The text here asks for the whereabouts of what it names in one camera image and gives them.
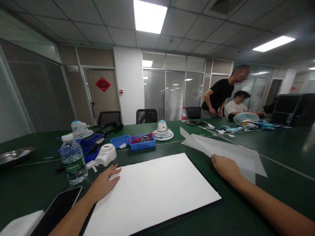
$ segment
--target black cap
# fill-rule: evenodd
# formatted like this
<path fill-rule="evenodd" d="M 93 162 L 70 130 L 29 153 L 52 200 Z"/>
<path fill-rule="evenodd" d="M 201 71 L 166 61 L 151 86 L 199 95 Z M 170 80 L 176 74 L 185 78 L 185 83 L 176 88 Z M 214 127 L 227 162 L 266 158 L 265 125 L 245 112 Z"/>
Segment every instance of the black cap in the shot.
<path fill-rule="evenodd" d="M 250 97 L 250 94 L 248 92 L 240 90 L 240 91 L 237 91 L 236 93 L 234 93 L 234 98 L 238 97 L 238 96 L 242 96 L 242 95 L 244 95 L 244 98 Z"/>

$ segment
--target drop ceiling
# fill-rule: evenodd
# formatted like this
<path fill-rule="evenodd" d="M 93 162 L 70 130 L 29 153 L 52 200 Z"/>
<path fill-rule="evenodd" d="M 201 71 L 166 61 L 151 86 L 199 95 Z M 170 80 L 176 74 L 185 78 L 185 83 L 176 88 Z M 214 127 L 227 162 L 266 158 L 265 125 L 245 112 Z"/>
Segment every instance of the drop ceiling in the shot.
<path fill-rule="evenodd" d="M 161 34 L 135 30 L 133 0 L 0 0 L 20 20 L 61 44 L 137 47 L 299 71 L 315 66 L 315 10 L 309 0 L 242 0 L 229 14 L 215 0 L 144 0 L 168 7 Z M 267 52 L 253 48 L 286 35 Z"/>

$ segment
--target air vent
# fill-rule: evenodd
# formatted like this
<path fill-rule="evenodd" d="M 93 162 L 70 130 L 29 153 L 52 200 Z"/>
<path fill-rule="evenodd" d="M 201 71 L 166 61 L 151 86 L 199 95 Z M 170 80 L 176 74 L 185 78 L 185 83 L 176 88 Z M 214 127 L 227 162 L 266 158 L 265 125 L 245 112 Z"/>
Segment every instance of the air vent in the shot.
<path fill-rule="evenodd" d="M 229 14 L 242 0 L 218 0 L 210 10 Z"/>

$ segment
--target black t-shirt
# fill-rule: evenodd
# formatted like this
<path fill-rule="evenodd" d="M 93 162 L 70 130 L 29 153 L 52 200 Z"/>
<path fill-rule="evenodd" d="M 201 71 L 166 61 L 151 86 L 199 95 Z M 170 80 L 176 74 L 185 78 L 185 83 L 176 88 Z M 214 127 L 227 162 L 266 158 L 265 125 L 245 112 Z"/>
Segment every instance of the black t-shirt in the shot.
<path fill-rule="evenodd" d="M 221 79 L 211 88 L 213 94 L 210 95 L 210 102 L 214 110 L 218 111 L 222 103 L 232 95 L 234 85 L 230 85 L 228 79 Z M 202 109 L 209 110 L 206 101 L 202 104 Z"/>

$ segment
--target hand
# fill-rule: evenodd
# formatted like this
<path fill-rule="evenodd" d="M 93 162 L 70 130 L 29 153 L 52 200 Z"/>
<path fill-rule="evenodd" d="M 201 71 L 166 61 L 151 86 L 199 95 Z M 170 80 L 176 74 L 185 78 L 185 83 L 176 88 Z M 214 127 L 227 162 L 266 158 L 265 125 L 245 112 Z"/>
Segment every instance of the hand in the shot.
<path fill-rule="evenodd" d="M 91 185 L 86 196 L 94 202 L 105 197 L 120 179 L 120 176 L 117 176 L 111 181 L 108 181 L 113 174 L 117 174 L 121 171 L 121 169 L 116 170 L 117 166 L 118 164 L 115 166 L 111 165 L 106 171 L 101 173 Z"/>
<path fill-rule="evenodd" d="M 214 110 L 213 108 L 209 108 L 209 112 L 211 113 L 211 115 L 215 115 L 217 113 L 216 110 Z"/>
<path fill-rule="evenodd" d="M 238 184 L 244 177 L 242 176 L 240 169 L 235 161 L 224 156 L 218 156 L 213 154 L 211 160 L 214 168 L 231 185 Z"/>

